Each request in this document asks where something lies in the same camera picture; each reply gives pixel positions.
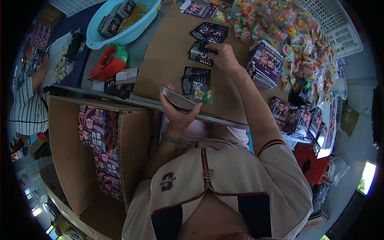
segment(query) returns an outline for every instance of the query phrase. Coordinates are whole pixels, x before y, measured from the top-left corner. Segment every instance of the red tape dispenser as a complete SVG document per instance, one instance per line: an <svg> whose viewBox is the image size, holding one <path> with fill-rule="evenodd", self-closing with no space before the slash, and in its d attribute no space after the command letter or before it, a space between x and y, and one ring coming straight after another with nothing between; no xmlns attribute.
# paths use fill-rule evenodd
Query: red tape dispenser
<svg viewBox="0 0 384 240"><path fill-rule="evenodd" d="M106 81L124 69L127 59L127 51L112 43L103 52L96 66L89 71L88 77L98 81Z"/></svg>

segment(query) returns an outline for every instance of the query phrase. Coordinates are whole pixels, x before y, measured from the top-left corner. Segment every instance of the jacket sleeve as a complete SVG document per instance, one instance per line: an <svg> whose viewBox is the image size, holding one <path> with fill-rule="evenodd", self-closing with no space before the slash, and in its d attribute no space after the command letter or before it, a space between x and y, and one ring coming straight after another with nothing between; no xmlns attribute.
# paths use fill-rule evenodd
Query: jacket sleeve
<svg viewBox="0 0 384 240"><path fill-rule="evenodd" d="M287 221L295 219L292 229L281 238L293 239L303 228L313 211L312 191L293 152L284 144L274 144L260 154L260 161L273 183L284 195L285 201L274 203L285 212Z"/></svg>

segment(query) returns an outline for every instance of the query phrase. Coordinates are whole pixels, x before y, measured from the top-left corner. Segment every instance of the cardboard box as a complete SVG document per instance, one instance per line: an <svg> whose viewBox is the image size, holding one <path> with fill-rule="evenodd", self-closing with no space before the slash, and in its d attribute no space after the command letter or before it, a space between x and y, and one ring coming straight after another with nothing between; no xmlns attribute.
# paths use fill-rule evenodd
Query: cardboard box
<svg viewBox="0 0 384 240"><path fill-rule="evenodd" d="M118 149L124 205L99 191L93 149L79 141L79 105L89 105L119 115ZM120 240L126 211L140 179L137 174L148 159L152 111L92 99L51 96L49 130L53 163L64 194L79 219L99 233Z"/></svg>
<svg viewBox="0 0 384 240"><path fill-rule="evenodd" d="M160 87L172 83L175 91L182 94L181 77L184 75L186 66L209 68L211 69L210 85L216 90L215 101L212 105L203 104L201 111L246 124L242 101L233 81L216 65L208 67L188 59L188 51L196 40L189 32L203 22L216 24L218 22L181 13L179 7L180 4L172 4L157 28L137 75L133 93L159 101ZM225 43L231 44L236 59L246 68L250 44L235 38L232 28L228 31ZM284 101L288 100L288 94L283 91L282 81L278 81L273 89L259 86L257 88L268 105L273 96Z"/></svg>

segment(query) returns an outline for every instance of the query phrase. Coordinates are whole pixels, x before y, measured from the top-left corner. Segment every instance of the striped shirt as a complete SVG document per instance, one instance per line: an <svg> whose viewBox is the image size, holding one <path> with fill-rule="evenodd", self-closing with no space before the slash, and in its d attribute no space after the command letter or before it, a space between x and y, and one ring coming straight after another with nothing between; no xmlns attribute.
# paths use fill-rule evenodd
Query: striped shirt
<svg viewBox="0 0 384 240"><path fill-rule="evenodd" d="M43 98L49 106L49 92L41 96L33 93L32 77L26 80L13 96L13 105L8 121L16 132L29 136L48 129L48 111Z"/></svg>

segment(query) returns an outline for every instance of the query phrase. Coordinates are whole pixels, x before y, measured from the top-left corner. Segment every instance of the blue plastic basin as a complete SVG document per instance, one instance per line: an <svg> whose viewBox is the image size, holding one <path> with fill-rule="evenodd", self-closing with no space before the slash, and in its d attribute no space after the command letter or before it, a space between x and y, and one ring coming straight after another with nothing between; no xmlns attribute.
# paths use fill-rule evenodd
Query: blue plastic basin
<svg viewBox="0 0 384 240"><path fill-rule="evenodd" d="M137 39L149 24L155 19L157 15L157 6L161 3L161 0L134 0L135 3L142 3L146 7L151 9L134 25L124 30L120 34L113 38L106 38L102 36L97 28L100 25L104 16L108 16L112 9L124 0L108 0L97 10L93 15L87 28L87 40L86 44L90 49L100 49L102 46L109 43L117 43L119 45L128 44Z"/></svg>

